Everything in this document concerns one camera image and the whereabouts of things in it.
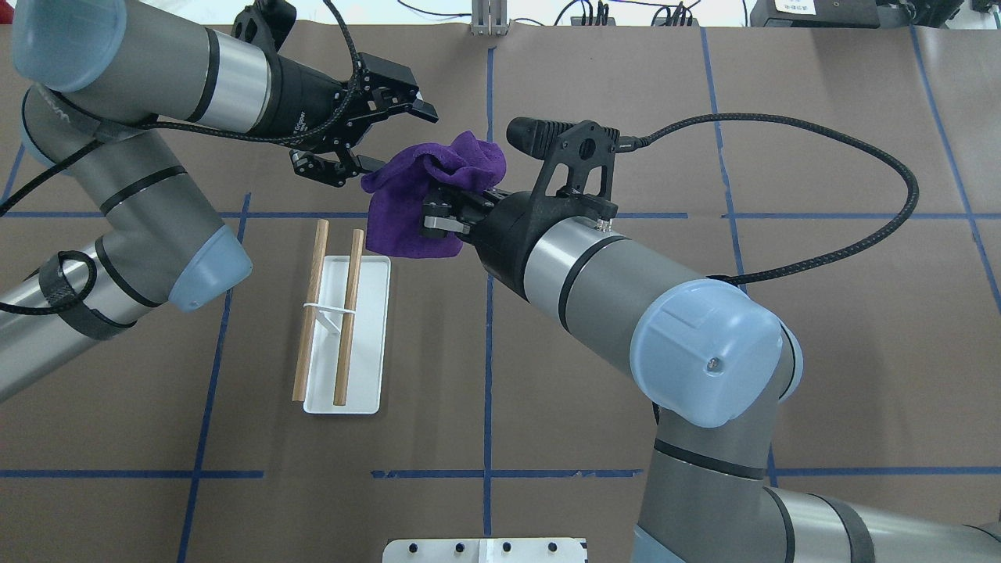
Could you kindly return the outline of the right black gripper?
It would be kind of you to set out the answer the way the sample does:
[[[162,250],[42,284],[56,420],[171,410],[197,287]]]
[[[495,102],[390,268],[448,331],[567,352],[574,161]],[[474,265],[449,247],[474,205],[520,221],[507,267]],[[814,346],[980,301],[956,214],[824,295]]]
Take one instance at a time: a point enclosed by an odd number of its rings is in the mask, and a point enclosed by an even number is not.
[[[540,218],[541,196],[530,190],[472,192],[441,188],[422,202],[423,238],[446,238],[455,234],[475,247],[480,263],[489,274],[516,295],[526,299],[525,270],[530,246],[541,236],[535,220]]]

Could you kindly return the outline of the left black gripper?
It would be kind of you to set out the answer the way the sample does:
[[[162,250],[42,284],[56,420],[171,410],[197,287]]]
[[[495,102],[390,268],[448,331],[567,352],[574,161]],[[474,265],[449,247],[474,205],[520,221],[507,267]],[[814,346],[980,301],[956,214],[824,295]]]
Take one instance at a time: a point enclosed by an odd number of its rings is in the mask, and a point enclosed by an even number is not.
[[[332,117],[346,96],[346,82],[276,53],[266,53],[265,58],[271,85],[262,114],[262,138],[289,138],[312,131]],[[430,124],[439,121],[436,107],[422,99],[410,67],[382,57],[361,57],[357,66],[360,100],[355,99],[325,132],[283,143],[291,148],[290,160],[297,175],[343,188],[351,178],[373,174],[386,165],[346,147],[357,145],[372,124],[404,113]],[[315,154],[332,151],[333,160]]]

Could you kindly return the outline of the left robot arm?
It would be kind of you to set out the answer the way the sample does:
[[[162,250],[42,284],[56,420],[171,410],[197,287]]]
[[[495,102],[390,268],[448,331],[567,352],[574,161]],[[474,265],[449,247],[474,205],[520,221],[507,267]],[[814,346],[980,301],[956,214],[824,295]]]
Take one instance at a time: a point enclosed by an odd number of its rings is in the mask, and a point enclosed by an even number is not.
[[[3,400],[160,304],[199,309],[253,270],[161,131],[285,146],[298,175],[339,188],[382,165],[353,153],[373,124],[439,118],[411,68],[357,52],[349,35],[347,80],[283,56],[294,24],[286,1],[250,1],[230,33],[140,1],[17,4],[12,59],[31,81],[20,130],[45,171],[2,211],[65,172],[111,231],[4,296]]]

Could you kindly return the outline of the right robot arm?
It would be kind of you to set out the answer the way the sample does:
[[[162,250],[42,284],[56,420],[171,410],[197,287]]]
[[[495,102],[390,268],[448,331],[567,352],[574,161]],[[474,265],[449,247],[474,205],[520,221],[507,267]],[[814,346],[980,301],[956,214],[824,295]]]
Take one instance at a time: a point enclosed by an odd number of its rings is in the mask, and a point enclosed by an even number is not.
[[[633,562],[997,562],[999,524],[951,526],[766,484],[803,353],[772,311],[612,230],[608,197],[436,186],[422,234],[485,268],[660,407]]]

